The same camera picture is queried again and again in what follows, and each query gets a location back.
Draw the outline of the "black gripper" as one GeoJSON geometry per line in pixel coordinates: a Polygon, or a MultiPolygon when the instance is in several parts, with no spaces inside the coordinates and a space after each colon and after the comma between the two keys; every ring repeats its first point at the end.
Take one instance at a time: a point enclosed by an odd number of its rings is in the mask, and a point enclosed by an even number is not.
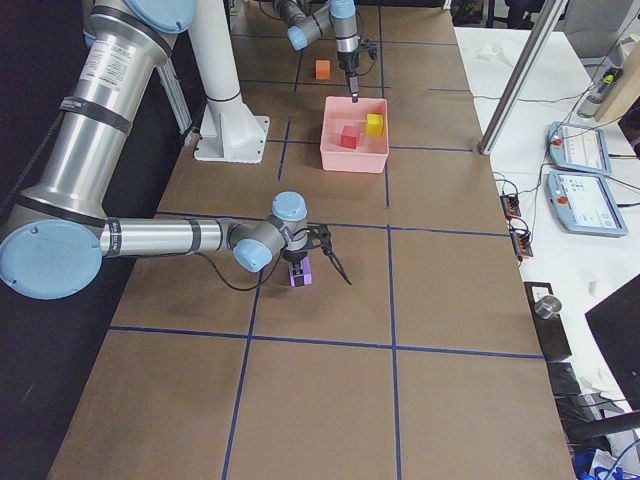
{"type": "Polygon", "coordinates": [[[302,261],[307,257],[307,251],[301,250],[285,250],[283,258],[291,264],[291,285],[293,287],[302,287],[305,285],[305,272],[302,261]]]}
{"type": "Polygon", "coordinates": [[[347,75],[347,86],[351,101],[359,101],[358,52],[337,52],[339,68],[347,75]]]}

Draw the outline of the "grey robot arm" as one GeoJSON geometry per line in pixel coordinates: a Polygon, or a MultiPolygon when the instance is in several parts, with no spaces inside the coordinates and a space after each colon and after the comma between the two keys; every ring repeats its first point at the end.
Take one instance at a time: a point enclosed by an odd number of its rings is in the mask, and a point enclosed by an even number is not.
{"type": "Polygon", "coordinates": [[[358,33],[353,1],[326,1],[315,12],[307,13],[310,1],[275,0],[274,13],[287,25],[287,37],[296,51],[332,31],[340,69],[344,72],[351,101],[359,102],[358,72],[361,37],[358,33]]]}
{"type": "Polygon", "coordinates": [[[1,278],[21,295],[52,300],[89,285],[106,258],[231,251],[251,272],[276,256],[303,254],[307,208],[292,191],[278,194],[261,222],[113,218],[103,199],[153,72],[187,33],[208,97],[215,132],[202,139],[224,158],[261,158],[269,121],[239,92],[224,5],[219,1],[97,1],[93,43],[71,93],[37,184],[23,190],[1,230],[1,278]]]}

